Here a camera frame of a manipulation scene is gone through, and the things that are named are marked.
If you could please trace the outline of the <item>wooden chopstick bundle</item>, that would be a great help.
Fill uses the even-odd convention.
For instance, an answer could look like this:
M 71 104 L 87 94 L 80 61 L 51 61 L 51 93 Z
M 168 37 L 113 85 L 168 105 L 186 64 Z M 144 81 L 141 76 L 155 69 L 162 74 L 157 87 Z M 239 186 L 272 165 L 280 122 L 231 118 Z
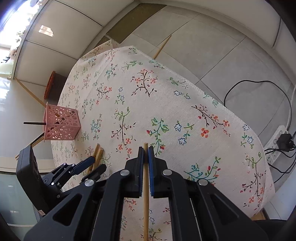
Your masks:
M 93 164 L 92 171 L 94 171 L 99 166 L 100 159 L 101 159 L 101 157 L 103 155 L 103 152 L 104 152 L 104 149 L 102 147 L 100 147 L 99 150 L 98 150 L 98 153 L 97 153 L 97 155 L 95 157 L 95 162 Z

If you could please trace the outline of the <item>long wooden chopstick top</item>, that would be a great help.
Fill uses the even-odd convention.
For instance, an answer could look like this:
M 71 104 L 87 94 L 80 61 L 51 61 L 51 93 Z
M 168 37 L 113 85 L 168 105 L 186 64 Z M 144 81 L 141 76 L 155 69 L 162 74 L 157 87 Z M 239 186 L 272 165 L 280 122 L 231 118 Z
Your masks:
M 34 147 L 35 145 L 37 145 L 39 142 L 43 141 L 44 139 L 44 134 L 45 133 L 41 133 L 37 138 L 35 138 L 33 141 L 31 141 L 28 146 L 32 146 Z

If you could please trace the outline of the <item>wooden chopstick bottom edge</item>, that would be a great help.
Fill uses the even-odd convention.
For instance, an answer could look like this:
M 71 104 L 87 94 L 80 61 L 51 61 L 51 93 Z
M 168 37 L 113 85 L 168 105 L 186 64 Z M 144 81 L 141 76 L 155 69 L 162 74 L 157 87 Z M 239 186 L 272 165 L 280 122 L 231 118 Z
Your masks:
M 144 143 L 144 241 L 148 240 L 149 234 L 149 166 L 148 166 L 148 143 Z

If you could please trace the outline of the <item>black chopstick long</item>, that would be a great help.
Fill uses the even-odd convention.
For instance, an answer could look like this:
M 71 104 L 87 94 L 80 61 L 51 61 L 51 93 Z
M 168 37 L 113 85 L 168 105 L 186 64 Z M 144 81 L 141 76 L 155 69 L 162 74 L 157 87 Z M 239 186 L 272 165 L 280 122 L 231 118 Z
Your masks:
M 24 125 L 38 125 L 38 126 L 45 126 L 46 122 L 33 122 L 33 121 L 25 121 L 23 122 Z

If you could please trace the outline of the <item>pink perforated utensil holder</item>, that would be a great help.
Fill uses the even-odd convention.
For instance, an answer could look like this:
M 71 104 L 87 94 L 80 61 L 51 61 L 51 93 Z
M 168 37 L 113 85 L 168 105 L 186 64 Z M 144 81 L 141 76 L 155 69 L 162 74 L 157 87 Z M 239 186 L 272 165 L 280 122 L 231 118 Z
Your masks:
M 46 104 L 43 122 L 44 140 L 73 141 L 81 129 L 76 109 L 52 104 Z

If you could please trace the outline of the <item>brown trash bin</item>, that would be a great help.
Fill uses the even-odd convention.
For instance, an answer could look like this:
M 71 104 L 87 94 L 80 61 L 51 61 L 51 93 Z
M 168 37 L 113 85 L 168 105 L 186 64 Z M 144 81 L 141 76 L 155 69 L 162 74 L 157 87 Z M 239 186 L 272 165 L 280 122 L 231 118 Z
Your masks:
M 67 77 L 53 71 L 45 89 L 44 100 L 49 104 L 57 105 Z

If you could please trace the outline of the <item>floral tablecloth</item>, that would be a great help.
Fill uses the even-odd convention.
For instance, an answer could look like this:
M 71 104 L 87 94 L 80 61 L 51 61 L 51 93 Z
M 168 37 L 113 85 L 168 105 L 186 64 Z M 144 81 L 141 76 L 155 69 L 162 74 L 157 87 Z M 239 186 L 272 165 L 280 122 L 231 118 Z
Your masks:
M 246 216 L 274 194 L 262 143 L 217 100 L 133 46 L 97 47 L 72 68 L 58 104 L 78 111 L 72 141 L 52 141 L 54 163 L 79 163 L 103 148 L 109 178 L 147 143 L 183 178 L 206 180 Z

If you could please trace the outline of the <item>white power strip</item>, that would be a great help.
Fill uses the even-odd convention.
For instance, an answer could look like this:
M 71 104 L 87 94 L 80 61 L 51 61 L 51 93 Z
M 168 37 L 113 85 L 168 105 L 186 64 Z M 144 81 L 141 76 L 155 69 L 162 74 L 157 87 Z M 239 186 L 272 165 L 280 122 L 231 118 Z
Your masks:
M 286 127 L 284 125 L 278 126 L 271 139 L 264 146 L 265 157 L 269 164 L 273 164 L 280 156 L 280 152 L 274 149 L 278 149 L 277 141 L 284 133 L 287 133 Z

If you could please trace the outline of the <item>black power adapter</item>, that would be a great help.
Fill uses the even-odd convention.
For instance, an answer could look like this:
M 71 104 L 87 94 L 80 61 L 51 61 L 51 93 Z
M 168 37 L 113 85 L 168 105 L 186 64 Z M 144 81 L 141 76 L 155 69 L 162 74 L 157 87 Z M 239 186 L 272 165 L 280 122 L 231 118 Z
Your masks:
M 276 144 L 281 151 L 289 152 L 295 148 L 295 144 L 290 133 L 281 134 Z

